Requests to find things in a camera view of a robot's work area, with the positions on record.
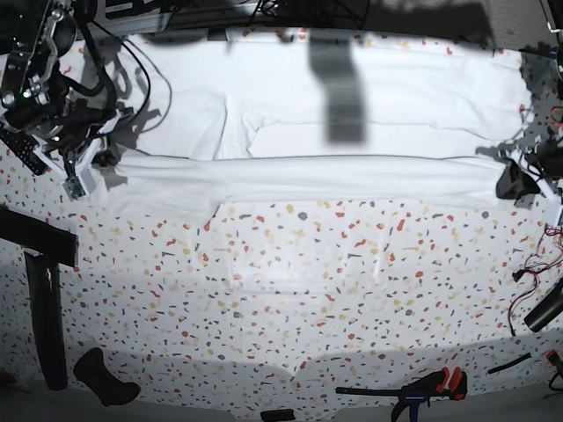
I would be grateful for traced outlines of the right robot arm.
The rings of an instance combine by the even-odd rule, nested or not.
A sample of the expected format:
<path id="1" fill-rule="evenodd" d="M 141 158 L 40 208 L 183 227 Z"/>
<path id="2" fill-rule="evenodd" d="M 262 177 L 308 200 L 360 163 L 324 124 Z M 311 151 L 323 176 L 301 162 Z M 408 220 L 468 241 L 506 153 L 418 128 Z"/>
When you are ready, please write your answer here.
<path id="1" fill-rule="evenodd" d="M 1 140 L 33 174 L 55 171 L 70 200 L 90 195 L 95 167 L 117 162 L 110 135 L 134 111 L 117 88 L 88 27 L 92 1 L 26 1 L 1 79 Z M 83 36 L 98 78 L 87 87 L 60 69 Z"/>

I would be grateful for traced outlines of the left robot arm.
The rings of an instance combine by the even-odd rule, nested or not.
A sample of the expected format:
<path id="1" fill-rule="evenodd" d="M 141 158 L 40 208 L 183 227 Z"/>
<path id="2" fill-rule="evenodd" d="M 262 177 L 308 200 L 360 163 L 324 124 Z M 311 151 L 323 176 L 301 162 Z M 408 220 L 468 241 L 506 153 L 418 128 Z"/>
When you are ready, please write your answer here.
<path id="1" fill-rule="evenodd" d="M 562 2 L 542 1 L 549 32 L 557 44 L 549 51 L 523 54 L 522 75 L 531 92 L 529 125 L 523 137 L 499 150 L 507 166 L 496 184 L 502 200 L 542 195 L 546 224 L 562 225 Z"/>

